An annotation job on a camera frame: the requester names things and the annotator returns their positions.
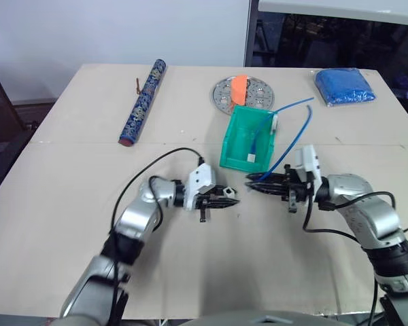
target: white wall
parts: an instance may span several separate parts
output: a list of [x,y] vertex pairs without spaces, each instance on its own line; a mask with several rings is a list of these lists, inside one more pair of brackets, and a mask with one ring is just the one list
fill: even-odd
[[249,0],[0,0],[11,101],[58,97],[82,63],[243,66]]

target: black chair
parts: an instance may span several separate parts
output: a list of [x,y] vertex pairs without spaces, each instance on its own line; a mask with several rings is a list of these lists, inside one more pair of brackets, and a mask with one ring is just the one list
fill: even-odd
[[35,128],[27,128],[18,117],[0,84],[0,183],[34,132]]

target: white plug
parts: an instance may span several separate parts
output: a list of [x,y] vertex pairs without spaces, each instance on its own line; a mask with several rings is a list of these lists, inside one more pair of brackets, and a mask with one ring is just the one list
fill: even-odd
[[246,160],[248,162],[255,163],[256,162],[256,154],[249,153]]
[[271,134],[277,131],[277,125],[278,125],[278,114],[274,114],[272,117]]

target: black cable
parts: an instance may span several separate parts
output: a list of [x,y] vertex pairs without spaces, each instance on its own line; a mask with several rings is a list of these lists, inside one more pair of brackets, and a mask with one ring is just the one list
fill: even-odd
[[154,192],[154,189],[153,189],[153,187],[152,187],[152,181],[153,181],[154,179],[162,179],[162,178],[160,178],[160,177],[158,177],[158,176],[156,176],[156,175],[152,175],[152,176],[148,179],[148,187],[150,188],[152,197],[153,197],[154,200],[156,201],[157,209],[158,209],[158,213],[159,213],[158,222],[157,222],[157,225],[156,225],[156,226],[154,227],[154,229],[152,230],[153,232],[156,231],[156,230],[158,229],[158,227],[162,225],[162,222],[163,222],[163,210],[162,210],[162,206],[161,206],[160,203],[158,202],[157,197],[156,197],[156,193]]
[[350,234],[347,234],[342,231],[338,230],[332,230],[332,229],[307,229],[308,223],[310,221],[311,217],[311,211],[313,210],[313,192],[310,192],[308,195],[308,207],[307,207],[307,214],[305,215],[304,219],[304,224],[302,225],[302,230],[307,233],[333,233],[333,234],[338,234],[340,236],[345,236],[346,238],[349,238],[355,242],[358,242],[354,236],[351,236]]
[[373,302],[372,302],[372,309],[370,310],[370,317],[369,317],[369,323],[367,324],[368,326],[372,326],[373,323],[373,316],[375,315],[375,308],[376,308],[376,301],[378,299],[378,282],[375,280],[375,285],[373,286]]
[[392,207],[394,209],[396,209],[396,200],[394,199],[394,196],[391,192],[369,192],[368,194],[362,195],[360,197],[357,197],[353,200],[350,200],[349,202],[345,202],[344,204],[340,204],[340,205],[335,205],[335,209],[342,209],[344,207],[348,207],[352,204],[355,204],[356,202],[359,202],[360,200],[366,199],[366,198],[370,198],[373,196],[378,196],[378,195],[386,195],[388,197],[390,197],[391,201],[392,201]]
[[110,316],[109,316],[109,323],[108,325],[114,326],[116,324],[116,321],[114,320],[115,315],[116,315],[116,301],[118,300],[118,288],[119,288],[119,279],[118,279],[118,239],[116,238],[116,233],[115,233],[115,218],[116,218],[116,211],[118,210],[118,206],[120,204],[120,201],[122,197],[124,196],[125,192],[127,189],[130,187],[130,185],[135,182],[137,178],[139,178],[147,169],[149,169],[151,166],[155,165],[158,161],[162,160],[163,158],[167,157],[168,155],[171,155],[172,153],[175,153],[177,151],[191,151],[192,153],[195,153],[198,158],[199,158],[199,164],[204,162],[203,156],[195,151],[192,148],[189,147],[178,147],[173,149],[172,151],[168,151],[167,153],[159,156],[157,159],[153,160],[150,162],[145,168],[140,170],[131,180],[126,184],[124,189],[121,191],[120,195],[118,196],[118,199],[115,202],[114,210],[112,212],[112,218],[110,220],[110,231],[109,233],[112,236],[113,240],[113,245],[114,245],[114,293],[112,295],[112,307],[110,310]]

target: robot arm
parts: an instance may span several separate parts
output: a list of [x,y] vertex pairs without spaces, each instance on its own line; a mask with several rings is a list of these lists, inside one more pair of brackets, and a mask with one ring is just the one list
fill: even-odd
[[[190,173],[185,185],[178,180],[168,181],[160,177],[151,177],[150,181],[142,183],[139,195],[117,220],[114,233],[109,235],[101,254],[93,257],[85,269],[63,304],[61,318],[53,325],[108,325],[116,287],[115,259],[120,263],[118,280],[120,283],[128,282],[130,276],[124,265],[134,264],[159,224],[158,203],[167,208],[184,207],[189,211],[200,209],[200,221],[205,221],[207,209],[221,209],[237,204],[239,201],[235,199],[235,193],[230,187],[216,185],[214,171],[206,163],[200,164]],[[127,300],[127,293],[119,287],[113,320],[121,319]]]
[[[355,200],[373,192],[371,185],[357,175],[321,177],[318,157],[312,145],[299,149],[295,160],[295,169],[285,165],[284,174],[273,173],[264,181],[256,181],[262,175],[260,173],[248,175],[252,181],[247,185],[266,194],[281,196],[283,201],[288,202],[291,213],[296,212],[297,202],[308,200],[316,202],[323,211],[337,209],[372,263],[375,279],[387,293],[386,301],[392,305],[396,302],[394,309],[406,306],[408,240],[394,208],[378,196]],[[403,310],[396,313],[399,318],[405,317]]]

